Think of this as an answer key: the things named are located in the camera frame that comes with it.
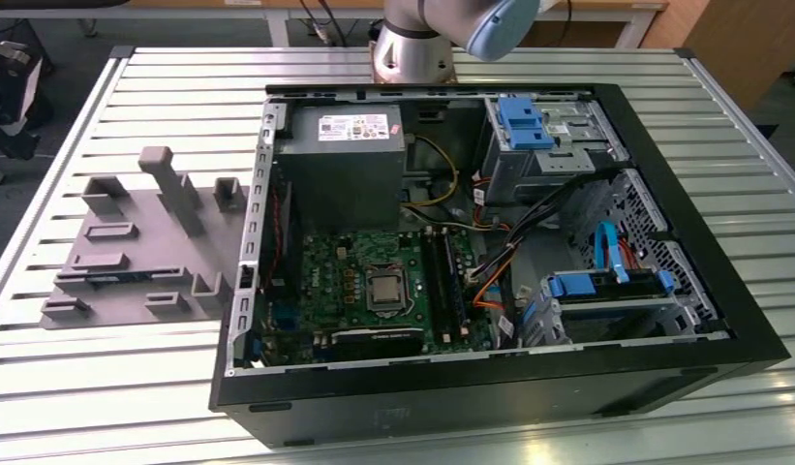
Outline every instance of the yellow wire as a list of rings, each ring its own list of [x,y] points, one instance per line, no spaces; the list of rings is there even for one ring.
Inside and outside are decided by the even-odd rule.
[[[446,194],[442,195],[442,197],[434,199],[432,201],[415,201],[415,202],[410,202],[410,203],[404,203],[403,205],[407,206],[432,206],[436,205],[440,202],[447,201],[451,196],[454,196],[454,193],[458,190],[458,169],[454,166],[454,162],[451,161],[451,157],[448,156],[448,154],[446,153],[446,151],[439,147],[439,145],[436,145],[431,139],[423,137],[423,136],[415,136],[416,139],[422,140],[424,143],[427,143],[439,153],[439,155],[443,157],[443,159],[446,160],[446,162],[448,163],[448,167],[451,168],[451,175],[454,176],[454,180],[451,182],[451,186],[448,187],[448,192],[446,192]]]

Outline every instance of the desk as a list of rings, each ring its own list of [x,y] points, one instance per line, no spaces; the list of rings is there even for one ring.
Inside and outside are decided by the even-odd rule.
[[[192,184],[247,184],[271,83],[370,81],[367,49],[140,48],[102,73],[0,259],[0,460],[152,463],[795,463],[795,174],[700,64],[659,50],[455,53],[462,82],[620,84],[792,358],[646,416],[270,454],[207,410],[218,322],[38,326],[87,212],[88,176],[127,189],[144,145]]]
[[[106,9],[87,10],[10,10],[0,12],[0,17],[24,18],[71,18],[71,19],[138,19],[138,18],[256,18],[268,21],[274,47],[290,47],[287,21],[290,19],[304,19],[308,17],[299,6],[299,1],[267,0],[264,7],[148,7],[144,5],[182,4],[175,0],[134,0],[132,5]],[[382,5],[382,0],[346,0],[334,1],[335,16],[339,18],[378,19],[383,17],[383,8],[371,5]],[[354,5],[366,5],[367,8],[356,8]],[[667,0],[574,0],[574,20],[598,22],[623,22],[623,28],[616,47],[638,48],[642,39],[647,34],[652,19],[659,11],[667,7]],[[566,21],[566,5],[559,4],[546,12],[539,21]],[[327,18],[322,8],[312,8],[314,16]]]

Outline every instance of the ram slot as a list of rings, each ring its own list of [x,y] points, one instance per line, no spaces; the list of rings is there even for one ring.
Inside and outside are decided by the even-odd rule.
[[[455,282],[458,279],[458,267],[454,260],[450,261],[450,254],[447,250],[448,235],[439,232],[435,235],[435,253],[438,254],[439,265],[439,288],[442,290],[443,313],[448,320],[448,326],[454,329],[451,335],[452,340],[458,340],[467,335],[460,332],[460,311],[458,309],[458,297],[463,303],[463,295],[455,294]]]
[[[460,335],[468,334],[470,317],[466,313],[466,301],[463,300],[463,284],[460,283],[460,274],[458,270],[458,262],[454,254],[454,247],[451,246],[451,237],[448,234],[442,236],[443,250],[446,252],[446,273],[444,285],[446,294],[448,296],[450,308],[454,312],[455,324],[460,328]]]
[[[420,241],[420,252],[423,254],[423,270],[426,271],[426,289],[428,290],[428,300],[431,304],[432,331],[438,343],[451,342],[451,323],[446,312],[446,294],[442,289],[440,267],[444,262],[438,260],[438,241],[436,232],[426,231]]]

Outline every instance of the green motherboard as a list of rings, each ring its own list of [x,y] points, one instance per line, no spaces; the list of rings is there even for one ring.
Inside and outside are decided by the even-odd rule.
[[[463,231],[307,236],[299,300],[272,304],[272,363],[335,361],[326,339],[355,329],[422,330],[422,355],[490,348],[486,313],[464,291],[475,259]],[[439,271],[443,262],[451,275]]]

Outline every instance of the power supply label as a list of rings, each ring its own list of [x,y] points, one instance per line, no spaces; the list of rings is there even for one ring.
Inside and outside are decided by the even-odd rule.
[[[386,114],[336,114],[319,118],[319,141],[388,140]]]

